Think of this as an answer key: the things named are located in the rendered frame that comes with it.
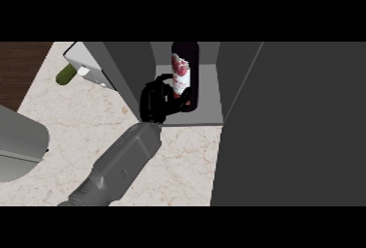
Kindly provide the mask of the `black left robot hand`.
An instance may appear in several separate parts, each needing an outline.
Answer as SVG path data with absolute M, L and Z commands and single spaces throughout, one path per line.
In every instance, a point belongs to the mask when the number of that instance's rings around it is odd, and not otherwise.
M 159 123 L 165 117 L 181 112 L 190 100 L 192 89 L 186 88 L 178 98 L 174 97 L 173 87 L 164 82 L 173 74 L 161 74 L 149 82 L 140 95 L 140 118 L 143 122 Z

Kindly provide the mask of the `dark wine bottle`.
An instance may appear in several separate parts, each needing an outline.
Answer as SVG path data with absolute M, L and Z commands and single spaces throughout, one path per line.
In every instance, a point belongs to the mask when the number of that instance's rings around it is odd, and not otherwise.
M 199 44 L 174 42 L 171 45 L 173 97 L 184 98 L 183 112 L 198 108 L 199 102 Z

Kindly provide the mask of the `grey cabinet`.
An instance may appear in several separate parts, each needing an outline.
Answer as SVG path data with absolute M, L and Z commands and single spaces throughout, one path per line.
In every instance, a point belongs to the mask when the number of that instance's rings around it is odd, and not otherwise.
M 87 42 L 87 50 L 102 68 L 112 90 L 139 110 L 143 86 L 171 72 L 170 42 Z M 168 127 L 220 126 L 239 97 L 261 42 L 199 43 L 199 100 L 190 112 L 170 115 Z

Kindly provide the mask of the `pale grey cabinet door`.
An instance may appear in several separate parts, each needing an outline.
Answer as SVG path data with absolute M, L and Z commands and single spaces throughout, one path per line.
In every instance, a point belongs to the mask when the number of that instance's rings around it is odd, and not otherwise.
M 74 42 L 68 47 L 63 57 L 77 70 L 77 74 L 102 87 L 115 90 L 103 69 L 83 42 Z

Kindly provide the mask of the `pale grey rounded appliance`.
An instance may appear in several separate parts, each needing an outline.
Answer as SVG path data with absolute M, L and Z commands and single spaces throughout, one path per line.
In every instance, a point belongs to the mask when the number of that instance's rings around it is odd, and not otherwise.
M 46 126 L 0 105 L 0 182 L 24 177 L 49 150 Z

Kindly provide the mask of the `large dark grey door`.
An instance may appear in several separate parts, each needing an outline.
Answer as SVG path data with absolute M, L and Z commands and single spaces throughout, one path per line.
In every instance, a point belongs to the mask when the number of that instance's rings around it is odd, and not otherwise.
M 267 43 L 221 132 L 215 205 L 366 204 L 366 43 Z

